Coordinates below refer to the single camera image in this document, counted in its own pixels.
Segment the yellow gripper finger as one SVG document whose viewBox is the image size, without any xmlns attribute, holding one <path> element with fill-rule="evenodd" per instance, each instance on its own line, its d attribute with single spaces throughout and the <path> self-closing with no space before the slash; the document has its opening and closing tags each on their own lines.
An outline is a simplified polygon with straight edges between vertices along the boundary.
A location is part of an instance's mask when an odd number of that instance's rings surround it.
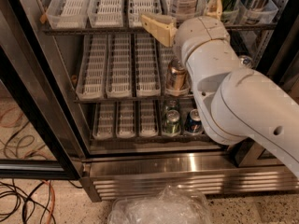
<svg viewBox="0 0 299 224">
<path fill-rule="evenodd" d="M 222 15 L 222 1 L 209 0 L 206 4 L 204 15 L 220 20 Z"/>
<path fill-rule="evenodd" d="M 141 13 L 142 27 L 162 45 L 172 47 L 177 32 L 177 19 L 168 15 Z"/>
</svg>

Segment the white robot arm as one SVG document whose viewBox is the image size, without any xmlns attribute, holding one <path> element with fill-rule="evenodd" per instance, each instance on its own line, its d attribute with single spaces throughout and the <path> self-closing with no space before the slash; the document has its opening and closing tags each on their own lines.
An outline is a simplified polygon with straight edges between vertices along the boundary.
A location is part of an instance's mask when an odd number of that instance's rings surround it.
<svg viewBox="0 0 299 224">
<path fill-rule="evenodd" d="M 139 18 L 187 69 L 204 130 L 212 140 L 230 146 L 250 138 L 299 176 L 299 105 L 235 54 L 221 22 L 221 0 L 210 0 L 208 7 L 210 13 L 182 24 L 150 12 Z"/>
</svg>

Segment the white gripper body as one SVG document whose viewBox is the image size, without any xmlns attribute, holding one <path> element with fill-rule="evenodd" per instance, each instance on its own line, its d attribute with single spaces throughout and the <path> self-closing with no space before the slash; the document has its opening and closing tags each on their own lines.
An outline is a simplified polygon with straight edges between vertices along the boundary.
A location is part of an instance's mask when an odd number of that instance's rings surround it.
<svg viewBox="0 0 299 224">
<path fill-rule="evenodd" d="M 198 47 L 212 40 L 230 41 L 230 35 L 223 23 L 208 16 L 192 18 L 183 22 L 177 29 L 173 51 L 185 65 Z"/>
</svg>

